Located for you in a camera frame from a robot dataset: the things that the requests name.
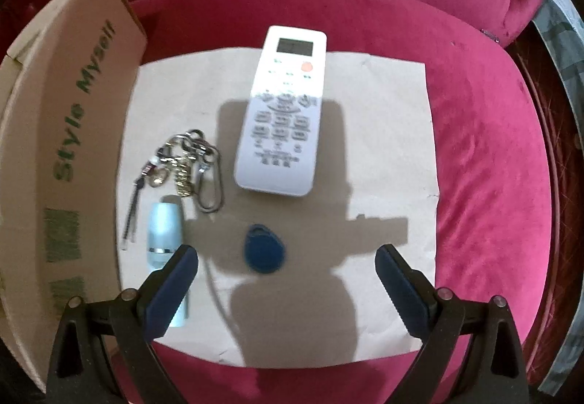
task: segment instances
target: green printed square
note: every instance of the green printed square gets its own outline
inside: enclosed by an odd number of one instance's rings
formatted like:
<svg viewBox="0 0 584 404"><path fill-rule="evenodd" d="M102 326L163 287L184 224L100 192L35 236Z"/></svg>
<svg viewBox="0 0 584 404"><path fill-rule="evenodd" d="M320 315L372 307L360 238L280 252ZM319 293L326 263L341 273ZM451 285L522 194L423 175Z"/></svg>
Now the green printed square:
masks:
<svg viewBox="0 0 584 404"><path fill-rule="evenodd" d="M45 251L49 263L81 258L78 211L45 208Z"/></svg>
<svg viewBox="0 0 584 404"><path fill-rule="evenodd" d="M84 300L87 300L85 295L85 282L81 276L49 282L49 287L53 296L53 306L59 317L63 313L63 310L65 310L65 305L71 297L79 295Z"/></svg>

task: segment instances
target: blue gripper pad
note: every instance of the blue gripper pad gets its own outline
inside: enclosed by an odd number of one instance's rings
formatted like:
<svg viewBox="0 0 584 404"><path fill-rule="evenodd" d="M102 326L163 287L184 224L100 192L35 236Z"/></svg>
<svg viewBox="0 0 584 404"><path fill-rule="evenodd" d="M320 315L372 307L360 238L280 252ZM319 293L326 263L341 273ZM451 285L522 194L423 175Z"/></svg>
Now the blue gripper pad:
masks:
<svg viewBox="0 0 584 404"><path fill-rule="evenodd" d="M425 342L437 309L434 287L420 271L408 266L393 245L377 250L375 270L408 333Z"/></svg>
<svg viewBox="0 0 584 404"><path fill-rule="evenodd" d="M136 312L147 342L164 336L198 267L197 251L182 245L162 269L154 271L144 281L139 289Z"/></svg>

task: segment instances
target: silver metal band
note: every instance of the silver metal band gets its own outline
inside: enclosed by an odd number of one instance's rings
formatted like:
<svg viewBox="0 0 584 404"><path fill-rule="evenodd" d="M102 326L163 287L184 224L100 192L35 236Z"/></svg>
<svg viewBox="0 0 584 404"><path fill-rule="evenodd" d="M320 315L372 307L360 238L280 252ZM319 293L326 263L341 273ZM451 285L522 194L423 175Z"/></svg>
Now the silver metal band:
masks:
<svg viewBox="0 0 584 404"><path fill-rule="evenodd" d="M163 249L161 247L149 247L148 252L158 253L158 254L167 254L167 253L173 253L174 251L172 249Z"/></svg>

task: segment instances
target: carabiner clip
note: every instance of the carabiner clip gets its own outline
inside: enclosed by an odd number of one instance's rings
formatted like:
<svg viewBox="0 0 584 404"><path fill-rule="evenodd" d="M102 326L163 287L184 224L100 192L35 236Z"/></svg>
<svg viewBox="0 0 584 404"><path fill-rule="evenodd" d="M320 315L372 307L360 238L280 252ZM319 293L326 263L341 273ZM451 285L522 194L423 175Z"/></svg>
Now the carabiner clip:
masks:
<svg viewBox="0 0 584 404"><path fill-rule="evenodd" d="M221 178L221 154L213 147L208 147L211 153L206 153L199 159L199 167L193 182L193 192L197 195L197 204L203 213L214 213L223 206L223 179ZM212 169L214 184L214 201L208 205L203 203L203 177Z"/></svg>

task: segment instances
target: keychain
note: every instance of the keychain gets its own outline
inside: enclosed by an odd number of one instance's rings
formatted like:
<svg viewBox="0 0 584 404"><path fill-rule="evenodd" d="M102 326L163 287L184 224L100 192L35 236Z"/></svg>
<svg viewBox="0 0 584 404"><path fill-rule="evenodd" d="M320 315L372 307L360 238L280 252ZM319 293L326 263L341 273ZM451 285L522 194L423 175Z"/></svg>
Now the keychain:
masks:
<svg viewBox="0 0 584 404"><path fill-rule="evenodd" d="M182 150L174 155L174 149ZM127 240L135 240L136 218L138 216L139 194L146 182L152 188L157 188L173 175L174 186L179 197L196 197L197 206L203 213L214 213L223 206L223 179L221 178L221 154L219 150L205 140L201 130L193 129L185 134L176 134L160 147L156 155L144 164L140 175L134 181L134 191L130 200L130 207L126 216L124 234L122 235L122 249L127 249ZM214 201L211 204L203 203L202 192L204 178L207 172L212 172L214 184Z"/></svg>

